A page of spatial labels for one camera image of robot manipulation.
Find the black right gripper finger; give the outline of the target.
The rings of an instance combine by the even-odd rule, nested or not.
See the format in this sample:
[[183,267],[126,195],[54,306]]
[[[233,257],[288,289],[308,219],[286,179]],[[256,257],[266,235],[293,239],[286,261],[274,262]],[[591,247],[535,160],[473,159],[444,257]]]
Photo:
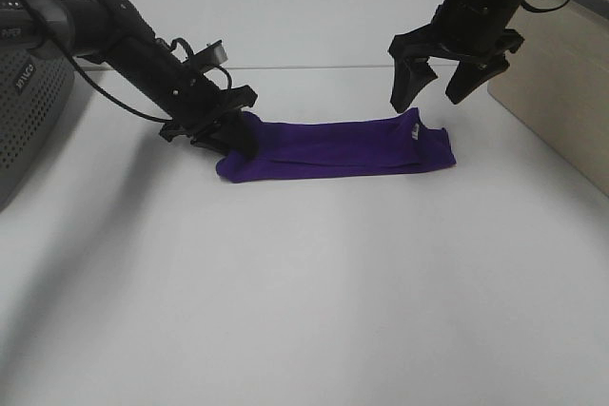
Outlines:
[[394,61],[394,81],[390,104],[404,113],[418,94],[438,75],[428,64],[427,57],[407,57]]
[[493,56],[486,63],[461,62],[448,83],[445,95],[453,105],[457,105],[478,87],[508,69],[509,62],[504,54]]

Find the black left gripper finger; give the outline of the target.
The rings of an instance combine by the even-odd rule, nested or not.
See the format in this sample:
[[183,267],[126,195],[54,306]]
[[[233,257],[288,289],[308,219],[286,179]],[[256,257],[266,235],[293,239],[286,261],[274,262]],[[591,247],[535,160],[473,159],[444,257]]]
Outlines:
[[231,151],[231,145],[222,132],[193,135],[189,141],[194,147],[217,152],[224,156]]
[[230,150],[237,151],[248,159],[253,159],[258,153],[258,141],[243,113],[226,118],[223,137]]

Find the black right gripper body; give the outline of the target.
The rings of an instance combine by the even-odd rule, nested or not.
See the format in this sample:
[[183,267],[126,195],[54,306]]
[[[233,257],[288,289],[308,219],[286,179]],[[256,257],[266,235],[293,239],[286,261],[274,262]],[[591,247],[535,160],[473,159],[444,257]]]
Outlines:
[[398,34],[389,46],[395,61],[441,57],[466,64],[506,67],[506,52],[516,52],[523,38],[507,27],[521,3],[444,2],[431,22]]

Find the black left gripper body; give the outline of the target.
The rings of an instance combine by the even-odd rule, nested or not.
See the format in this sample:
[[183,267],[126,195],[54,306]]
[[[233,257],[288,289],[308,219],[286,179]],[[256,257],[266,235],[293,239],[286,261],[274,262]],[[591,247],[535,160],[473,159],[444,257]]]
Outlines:
[[205,77],[163,82],[159,85],[159,107],[170,120],[159,135],[170,142],[182,135],[190,139],[202,133],[223,133],[226,118],[254,106],[257,98],[249,86],[220,89]]

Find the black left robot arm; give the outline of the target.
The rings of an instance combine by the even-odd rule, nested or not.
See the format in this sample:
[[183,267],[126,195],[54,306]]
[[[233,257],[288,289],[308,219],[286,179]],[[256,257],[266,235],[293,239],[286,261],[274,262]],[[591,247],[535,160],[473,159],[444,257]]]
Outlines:
[[194,52],[181,37],[166,42],[129,0],[1,0],[1,49],[108,64],[167,114],[160,131],[167,141],[186,136],[194,146],[248,158],[258,151],[242,112],[256,93],[206,77],[223,68],[222,43]]

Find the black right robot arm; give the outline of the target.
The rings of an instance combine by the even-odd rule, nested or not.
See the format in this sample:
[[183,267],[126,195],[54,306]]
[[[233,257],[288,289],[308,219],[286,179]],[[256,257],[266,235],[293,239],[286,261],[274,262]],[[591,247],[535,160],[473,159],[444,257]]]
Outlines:
[[390,103],[402,113],[437,77],[428,61],[441,58],[458,66],[445,94],[453,104],[509,68],[522,36],[508,24],[524,0],[443,0],[429,24],[396,35],[388,49],[394,61]]

